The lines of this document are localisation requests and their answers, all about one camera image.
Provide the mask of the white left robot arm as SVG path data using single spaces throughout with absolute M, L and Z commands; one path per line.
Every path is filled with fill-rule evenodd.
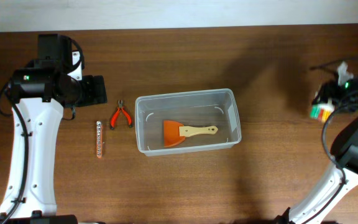
M 85 56 L 80 45 L 61 34 L 40 34 L 37 58 L 17 69 L 4 84 L 14 119 L 14 140 L 0 223 L 76 222 L 58 216 L 53 174 L 57 134 L 64 110 L 105 104 L 104 78 L 82 75 Z

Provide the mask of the orange scraper with wooden handle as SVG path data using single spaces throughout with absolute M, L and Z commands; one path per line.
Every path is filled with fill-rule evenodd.
M 173 147 L 181 144 L 186 138 L 201 134 L 216 134 L 216 126 L 194 127 L 185 126 L 178 121 L 163 121 L 163 143 L 164 147 Z

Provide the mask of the clear plastic container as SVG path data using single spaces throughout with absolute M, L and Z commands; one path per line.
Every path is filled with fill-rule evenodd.
M 197 128 L 214 126 L 216 133 L 166 147 L 165 120 Z M 135 101 L 134 123 L 138 150 L 146 156 L 228 149 L 242 139 L 235 97 L 228 88 L 141 96 Z

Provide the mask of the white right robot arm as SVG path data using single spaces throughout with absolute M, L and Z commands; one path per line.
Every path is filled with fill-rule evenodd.
M 311 102 L 311 118 L 324 124 L 321 142 L 330 164 L 311 192 L 277 216 L 274 223 L 324 223 L 326 215 L 358 186 L 358 117 L 336 136 L 332 145 L 326 142 L 326 132 L 335 115 L 358 111 L 358 76 L 348 72 L 347 61 L 335 60 L 338 68 L 332 71 L 334 78 L 320 86 Z

